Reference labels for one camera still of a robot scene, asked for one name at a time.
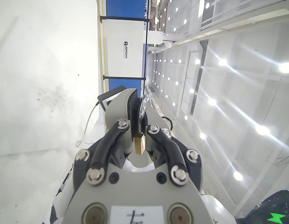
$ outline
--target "white label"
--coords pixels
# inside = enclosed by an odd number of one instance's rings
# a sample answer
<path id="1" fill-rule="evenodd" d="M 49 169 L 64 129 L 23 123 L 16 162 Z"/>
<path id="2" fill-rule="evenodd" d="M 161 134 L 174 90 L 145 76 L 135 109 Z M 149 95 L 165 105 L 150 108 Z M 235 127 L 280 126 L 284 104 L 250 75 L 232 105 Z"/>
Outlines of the white label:
<path id="1" fill-rule="evenodd" d="M 162 206 L 111 206 L 110 224 L 164 224 Z"/>

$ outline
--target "green lightning logo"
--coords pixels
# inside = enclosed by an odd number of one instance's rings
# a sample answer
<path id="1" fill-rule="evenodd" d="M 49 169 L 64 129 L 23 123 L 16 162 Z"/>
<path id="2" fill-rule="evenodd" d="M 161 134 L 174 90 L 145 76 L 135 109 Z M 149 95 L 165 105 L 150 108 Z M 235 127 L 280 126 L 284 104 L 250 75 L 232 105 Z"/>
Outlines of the green lightning logo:
<path id="1" fill-rule="evenodd" d="M 280 220 L 281 218 L 285 217 L 285 215 L 283 214 L 276 214 L 276 213 L 270 213 L 273 217 L 267 219 L 267 221 L 272 221 L 272 222 L 276 222 L 276 223 L 281 223 L 282 221 Z"/>

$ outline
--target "black hole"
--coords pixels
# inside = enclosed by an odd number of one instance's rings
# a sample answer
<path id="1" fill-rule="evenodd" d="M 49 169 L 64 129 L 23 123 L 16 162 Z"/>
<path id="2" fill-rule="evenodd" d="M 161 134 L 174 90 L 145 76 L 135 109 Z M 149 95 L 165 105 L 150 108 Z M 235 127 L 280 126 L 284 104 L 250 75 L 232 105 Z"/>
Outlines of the black hole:
<path id="1" fill-rule="evenodd" d="M 158 173 L 156 178 L 160 184 L 164 184 L 166 182 L 166 175 L 164 173 Z"/>
<path id="2" fill-rule="evenodd" d="M 114 172 L 109 176 L 109 182 L 111 184 L 115 184 L 119 181 L 119 178 L 120 178 L 119 174 Z"/>

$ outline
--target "ceiling light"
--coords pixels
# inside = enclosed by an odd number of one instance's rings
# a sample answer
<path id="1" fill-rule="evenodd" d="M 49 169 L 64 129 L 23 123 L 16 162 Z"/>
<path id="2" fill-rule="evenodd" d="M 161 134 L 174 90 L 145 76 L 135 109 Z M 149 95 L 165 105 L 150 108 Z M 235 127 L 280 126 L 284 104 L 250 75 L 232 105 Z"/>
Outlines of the ceiling light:
<path id="1" fill-rule="evenodd" d="M 265 126 L 259 126 L 257 125 L 256 126 L 256 130 L 257 130 L 257 133 L 261 134 L 261 135 L 268 135 L 270 134 L 270 131 L 268 130 L 267 127 Z"/>
<path id="2" fill-rule="evenodd" d="M 289 73 L 289 63 L 282 63 L 280 66 L 279 66 L 279 70 L 282 72 L 282 73 Z"/>
<path id="3" fill-rule="evenodd" d="M 234 172 L 234 178 L 235 178 L 236 180 L 243 180 L 242 174 L 240 174 L 240 173 L 237 172 L 237 171 Z"/>
<path id="4" fill-rule="evenodd" d="M 220 59 L 219 61 L 219 66 L 226 66 L 228 64 L 227 60 L 226 59 Z"/>
<path id="5" fill-rule="evenodd" d="M 201 134 L 200 134 L 200 138 L 201 138 L 201 139 L 206 139 L 206 135 L 205 135 L 204 133 L 201 133 Z"/>
<path id="6" fill-rule="evenodd" d="M 214 106 L 214 105 L 216 105 L 216 100 L 213 99 L 213 98 L 210 98 L 209 101 L 208 101 L 208 103 L 209 103 L 211 106 Z"/>

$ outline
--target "white panel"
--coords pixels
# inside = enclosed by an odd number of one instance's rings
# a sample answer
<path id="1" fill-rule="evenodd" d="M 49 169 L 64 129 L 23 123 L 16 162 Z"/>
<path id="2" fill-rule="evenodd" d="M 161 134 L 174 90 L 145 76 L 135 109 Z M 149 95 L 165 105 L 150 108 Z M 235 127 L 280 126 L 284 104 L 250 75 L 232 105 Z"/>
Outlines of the white panel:
<path id="1" fill-rule="evenodd" d="M 144 31 L 143 43 L 145 44 L 147 31 Z M 163 43 L 163 32 L 162 31 L 148 31 L 148 41 L 147 44 L 162 44 Z"/>
<path id="2" fill-rule="evenodd" d="M 143 32 L 143 21 L 104 21 L 108 76 L 141 78 Z"/>

